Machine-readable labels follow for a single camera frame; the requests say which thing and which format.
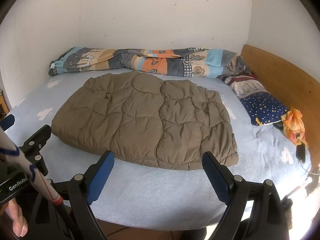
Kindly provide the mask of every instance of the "orange fabric patch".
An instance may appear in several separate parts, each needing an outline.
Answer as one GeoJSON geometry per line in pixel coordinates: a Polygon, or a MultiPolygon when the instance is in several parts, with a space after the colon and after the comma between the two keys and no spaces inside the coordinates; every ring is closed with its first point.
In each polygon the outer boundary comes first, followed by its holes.
{"type": "Polygon", "coordinates": [[[168,50],[153,50],[152,54],[157,54],[157,57],[160,57],[160,58],[177,58],[177,57],[181,57],[179,55],[175,55],[173,53],[172,49],[168,49],[168,50]]]}
{"type": "Polygon", "coordinates": [[[142,65],[141,71],[151,72],[152,70],[157,70],[152,73],[166,75],[168,72],[167,60],[165,58],[147,58],[142,65]]]}
{"type": "Polygon", "coordinates": [[[283,133],[296,146],[304,143],[308,148],[309,145],[306,142],[304,124],[301,118],[302,113],[291,107],[290,111],[281,116],[281,121],[283,122],[283,133]]]}

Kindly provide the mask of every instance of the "navy blue pillowcase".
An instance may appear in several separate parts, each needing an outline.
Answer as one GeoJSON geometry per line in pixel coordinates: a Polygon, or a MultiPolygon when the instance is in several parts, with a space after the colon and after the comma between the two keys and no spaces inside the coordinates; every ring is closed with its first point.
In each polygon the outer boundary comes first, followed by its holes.
{"type": "Polygon", "coordinates": [[[269,92],[253,93],[240,102],[247,110],[252,125],[271,124],[281,121],[281,115],[288,109],[274,98],[269,92]]]}

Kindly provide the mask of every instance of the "human hand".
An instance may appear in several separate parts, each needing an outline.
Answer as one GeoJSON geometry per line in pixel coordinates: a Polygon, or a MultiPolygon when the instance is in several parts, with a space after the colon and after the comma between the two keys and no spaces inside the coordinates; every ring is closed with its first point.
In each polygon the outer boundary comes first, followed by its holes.
{"type": "Polygon", "coordinates": [[[28,231],[28,224],[23,217],[21,207],[17,204],[15,198],[0,208],[0,215],[2,215],[5,210],[12,219],[12,231],[15,235],[17,237],[25,236],[28,231]]]}

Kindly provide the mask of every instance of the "brown tile floor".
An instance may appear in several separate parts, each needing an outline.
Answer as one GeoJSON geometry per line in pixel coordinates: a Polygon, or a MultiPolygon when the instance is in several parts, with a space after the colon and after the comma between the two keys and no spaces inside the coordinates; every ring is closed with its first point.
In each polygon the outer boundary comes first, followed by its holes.
{"type": "Polygon", "coordinates": [[[159,231],[125,227],[98,220],[108,240],[179,240],[183,231],[159,231]]]}

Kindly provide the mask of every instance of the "rolled blanket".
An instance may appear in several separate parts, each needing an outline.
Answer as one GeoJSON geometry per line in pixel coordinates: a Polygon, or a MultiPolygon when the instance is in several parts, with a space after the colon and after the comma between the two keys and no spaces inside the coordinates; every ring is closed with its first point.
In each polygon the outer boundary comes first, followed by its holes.
{"type": "Polygon", "coordinates": [[[215,78],[246,72],[241,56],[225,49],[89,49],[74,47],[50,64],[49,75],[131,68],[163,75],[215,78]]]}

